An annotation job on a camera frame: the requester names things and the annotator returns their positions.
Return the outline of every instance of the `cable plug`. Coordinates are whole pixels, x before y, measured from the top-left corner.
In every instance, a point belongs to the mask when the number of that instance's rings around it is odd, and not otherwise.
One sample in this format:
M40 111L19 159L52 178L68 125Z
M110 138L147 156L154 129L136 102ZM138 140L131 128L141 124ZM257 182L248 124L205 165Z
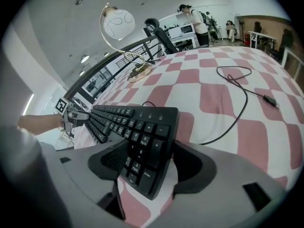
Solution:
M280 105L279 105L278 102L276 102L275 99L273 99L273 98L271 98L271 97L265 95L265 96L263 97L263 100L265 100L268 104L272 105L273 107L275 107L275 108L277 108L277 109L280 109Z

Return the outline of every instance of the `table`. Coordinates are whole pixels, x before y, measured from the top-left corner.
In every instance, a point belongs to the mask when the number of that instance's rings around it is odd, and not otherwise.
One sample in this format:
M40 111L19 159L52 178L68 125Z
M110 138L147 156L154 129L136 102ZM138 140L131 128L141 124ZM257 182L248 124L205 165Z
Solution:
M171 39L171 38L169 38L169 39L173 44L175 44L177 42L184 41L184 40L191 40L193 48L196 47L194 34L193 35L184 35L184 36L179 36L179 37L176 37L176 38L173 38L173 39ZM161 48L162 48L162 51L163 51L164 55L166 55L165 48L164 48L163 44L161 44Z
M256 48L257 48L257 40L258 40L258 36L262 36L262 37L266 37L268 39L270 39L270 43L271 43L271 48L274 47L274 41L276 40L275 38L262 34L262 33L257 33L257 32L253 32L253 31L248 31L250 33L250 47L252 44L252 41L256 42Z
M217 66L243 66L252 74L239 80L249 90L267 94L280 111L248 93L248 105L238 123L222 139L208 145L248 159L286 189L293 186L303 165L304 94L288 73L263 51L247 47L213 47L161 57L149 76L126 81L125 69L95 104L177 107L180 121L176 139L204 143L223 134L243 107L244 93L216 73ZM223 74L243 75L238 68ZM76 129L75 148L92 146L87 129ZM137 193L122 179L119 192L126 222L136 227L152 223L172 202L177 170L170 163L159 195L153 201Z
M218 30L218 38L221 39L222 41L224 41L224 38L222 36L222 28L221 28L221 26L217 26L217 30Z

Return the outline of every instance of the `hand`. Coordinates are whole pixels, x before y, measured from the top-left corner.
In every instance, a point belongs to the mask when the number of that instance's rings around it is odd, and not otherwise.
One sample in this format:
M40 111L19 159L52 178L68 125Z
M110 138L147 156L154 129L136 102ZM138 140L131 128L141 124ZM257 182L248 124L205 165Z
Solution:
M62 115L61 114L56 114L55 115L56 116L56 125L58 126L58 127L63 127L63 117L62 117Z

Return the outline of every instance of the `white shirt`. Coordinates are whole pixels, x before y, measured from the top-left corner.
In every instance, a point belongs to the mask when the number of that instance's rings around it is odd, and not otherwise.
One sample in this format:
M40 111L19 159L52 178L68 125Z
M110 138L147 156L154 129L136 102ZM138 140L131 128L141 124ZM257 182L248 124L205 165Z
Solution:
M204 34L208 32L207 25L204 24L204 20L200 12L190 9L190 14L187 14L187 16L190 23L200 23L198 25L193 25L196 33Z

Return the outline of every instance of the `railing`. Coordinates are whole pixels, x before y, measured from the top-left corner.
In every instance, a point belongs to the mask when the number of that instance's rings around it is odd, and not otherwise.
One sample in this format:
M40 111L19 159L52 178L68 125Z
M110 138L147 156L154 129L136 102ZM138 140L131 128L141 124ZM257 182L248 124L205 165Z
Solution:
M151 44L151 42L149 41L149 42L147 42L146 44L147 44L147 46L149 47L150 44ZM137 48L137 49L134 50L133 52L135 52L135 53L137 53L137 54L141 54L141 53L143 53L144 51L145 51L145 47L142 46L142 47L140 47L140 48ZM126 55L124 55L124 57L123 57L121 60L119 60L119 61L116 63L116 65L117 65L119 68L122 68L123 66L125 66L127 63L130 62L130 59L131 59L131 60L135 60L135 56L134 56L133 54L129 54L128 57L126 57Z
M158 58L161 54L161 49L159 42L155 43L155 45L150 46L153 40L157 39L155 36L148 37L145 39L142 39L140 41L134 42L124 48L122 50L124 51L132 51L135 49L139 54L141 55L148 55L147 60ZM154 47L157 47L157 51L152 55L151 49ZM111 81L117 77L127 66L129 66L134 60L136 60L138 57L132 57L130 61L124 62L123 66L119 66L119 70L113 74L94 94L93 96L88 94L82 87L83 85L89 81L91 77L93 77L96 73L98 73L101 69L103 69L105 66L107 66L109 63L111 63L113 60L117 59L118 57L122 56L120 52L114 52L107 57L105 57L103 60L98 62L95 66L93 66L91 69L89 69L87 72L85 72L73 85L72 87L66 92L64 95L64 98L73 102L72 98L75 96L75 94L79 93L86 101L89 103L94 103L95 99L97 98L100 93L102 93L110 84Z
M299 73L300 73L301 67L304 67L304 62L295 53L293 53L290 48L285 47L284 55L283 55L283 60L282 60L282 64L281 64L282 67L285 67L288 54L292 55L299 62L297 70L296 70L296 72L294 74L294 80L296 81L298 79L298 77L299 77Z

